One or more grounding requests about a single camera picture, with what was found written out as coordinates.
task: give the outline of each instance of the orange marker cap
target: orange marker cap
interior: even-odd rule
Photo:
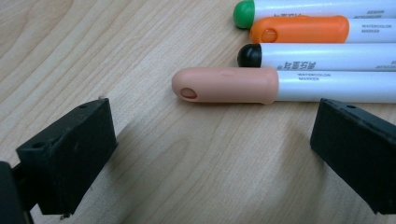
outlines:
[[[266,17],[250,29],[253,43],[344,43],[349,21],[334,17]]]

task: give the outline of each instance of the tabletop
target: tabletop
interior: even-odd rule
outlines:
[[[106,97],[119,145],[69,218],[35,223],[395,223],[310,147],[318,103],[195,104],[171,78],[236,67],[233,1],[1,0],[0,159]],[[396,105],[356,104],[396,124]]]

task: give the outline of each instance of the marker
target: marker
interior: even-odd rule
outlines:
[[[350,19],[396,18],[394,0],[245,0],[233,10],[237,27],[248,29],[264,17],[336,16]]]
[[[273,68],[186,68],[172,78],[178,98],[202,103],[396,103],[394,72],[276,71]]]
[[[396,19],[266,17],[250,29],[253,43],[395,43]]]
[[[396,43],[248,44],[238,53],[240,67],[276,70],[396,71]]]

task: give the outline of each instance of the wooden table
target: wooden table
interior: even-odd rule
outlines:
[[[0,159],[110,99],[119,147],[76,213],[36,223],[395,223],[309,146],[318,103],[193,104],[172,75],[237,66],[233,1],[0,1]],[[357,104],[396,123],[396,105]]]

